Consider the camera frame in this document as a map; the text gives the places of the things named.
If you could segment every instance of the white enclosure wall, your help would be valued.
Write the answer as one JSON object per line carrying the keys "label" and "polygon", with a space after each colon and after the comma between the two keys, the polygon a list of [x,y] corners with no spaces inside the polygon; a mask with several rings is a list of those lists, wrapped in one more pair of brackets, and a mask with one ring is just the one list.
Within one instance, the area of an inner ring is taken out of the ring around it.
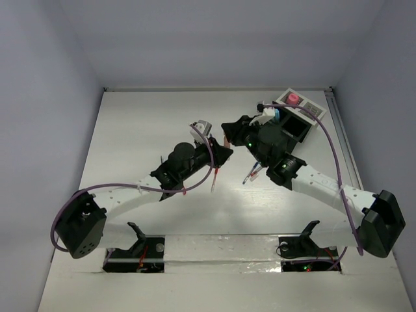
{"label": "white enclosure wall", "polygon": [[0,38],[0,311],[36,311],[102,87],[54,0],[1,0]]}
{"label": "white enclosure wall", "polygon": [[335,89],[366,189],[391,190],[407,226],[395,246],[413,306],[416,237],[416,1],[388,0]]}
{"label": "white enclosure wall", "polygon": [[60,0],[107,87],[330,86],[382,0]]}

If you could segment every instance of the white tabletop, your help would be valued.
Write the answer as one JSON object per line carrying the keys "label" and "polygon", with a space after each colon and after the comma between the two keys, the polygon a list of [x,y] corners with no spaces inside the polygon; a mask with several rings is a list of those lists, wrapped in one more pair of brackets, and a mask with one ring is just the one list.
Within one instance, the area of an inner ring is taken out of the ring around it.
{"label": "white tabletop", "polygon": [[[328,108],[323,92],[301,91]],[[137,181],[160,163],[178,142],[192,142],[190,122],[220,124],[256,113],[258,101],[281,92],[108,92],[104,94],[81,187]],[[345,183],[351,183],[335,126],[328,111],[323,122],[334,140]],[[294,150],[324,174],[335,177],[333,157],[321,129],[313,129]],[[348,222],[318,201],[275,186],[263,173],[254,183],[242,180],[254,164],[235,148],[220,169],[214,194],[211,178],[186,196],[142,206],[119,217],[136,222],[150,235],[249,235],[299,233],[319,219],[320,229]],[[200,170],[186,183],[205,174]],[[97,273],[103,250],[73,260],[55,252],[39,311],[411,311],[394,257],[359,257],[351,248],[341,262],[343,274],[178,271],[164,274]]]}

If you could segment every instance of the small box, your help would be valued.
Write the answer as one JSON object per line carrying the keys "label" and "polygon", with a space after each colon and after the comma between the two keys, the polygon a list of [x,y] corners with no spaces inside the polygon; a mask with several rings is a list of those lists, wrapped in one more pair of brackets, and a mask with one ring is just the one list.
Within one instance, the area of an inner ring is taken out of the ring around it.
{"label": "small box", "polygon": [[[322,117],[324,117],[326,113],[326,109],[293,89],[289,88],[286,91],[284,91],[284,93],[282,93],[282,95],[276,100],[276,102],[279,104],[286,104],[286,100],[291,94],[296,94],[299,97],[297,104],[298,106],[309,109],[319,120],[322,120]],[[309,124],[313,126],[317,124],[317,122],[314,119],[312,119],[312,117],[310,117],[310,115],[304,110],[293,109],[292,107],[287,107],[287,109],[296,114],[297,116],[301,117],[303,120],[307,121]]]}

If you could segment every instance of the red wire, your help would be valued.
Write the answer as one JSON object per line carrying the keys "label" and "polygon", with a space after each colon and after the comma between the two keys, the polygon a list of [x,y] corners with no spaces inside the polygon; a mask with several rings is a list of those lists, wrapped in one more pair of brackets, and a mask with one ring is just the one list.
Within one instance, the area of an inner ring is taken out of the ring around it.
{"label": "red wire", "polygon": [[333,255],[332,255],[332,253],[329,251],[329,249],[325,248],[324,250],[325,250],[325,252],[326,252],[328,255],[330,255],[332,262],[335,262],[335,260],[333,259]]}
{"label": "red wire", "polygon": [[213,184],[211,184],[211,193],[214,191],[214,188],[215,188],[215,181],[216,181],[216,175],[218,174],[218,170],[219,168],[215,168]]}
{"label": "red wire", "polygon": [[149,246],[146,246],[146,247],[144,248],[144,252],[143,252],[143,254],[140,256],[140,259],[138,260],[138,267],[139,267],[139,268],[143,267],[143,259],[144,259],[144,258],[145,258],[145,256],[146,256],[146,252],[148,251],[148,247],[149,247]]}

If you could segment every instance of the metal bar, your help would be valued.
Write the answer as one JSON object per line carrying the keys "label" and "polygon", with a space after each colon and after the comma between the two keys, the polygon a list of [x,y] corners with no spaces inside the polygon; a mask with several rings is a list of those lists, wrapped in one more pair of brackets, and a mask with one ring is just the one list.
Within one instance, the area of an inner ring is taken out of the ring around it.
{"label": "metal bar", "polygon": [[137,87],[137,88],[104,88],[106,92],[200,92],[200,91],[285,91],[294,88],[302,91],[325,91],[327,87],[304,86],[266,86],[266,87]]}
{"label": "metal bar", "polygon": [[335,96],[332,92],[332,89],[327,89],[324,91],[325,98],[328,103],[328,108],[332,116],[333,124],[335,126],[335,130],[337,131],[337,136],[339,139],[339,143],[341,145],[341,149],[343,151],[346,167],[348,168],[348,173],[350,175],[350,179],[352,182],[352,186],[356,187],[357,189],[363,189],[363,183],[359,177],[358,169],[356,162],[354,160],[354,156],[352,155],[350,143],[346,137],[344,125],[339,114],[339,110],[337,107],[337,102],[335,100]]}

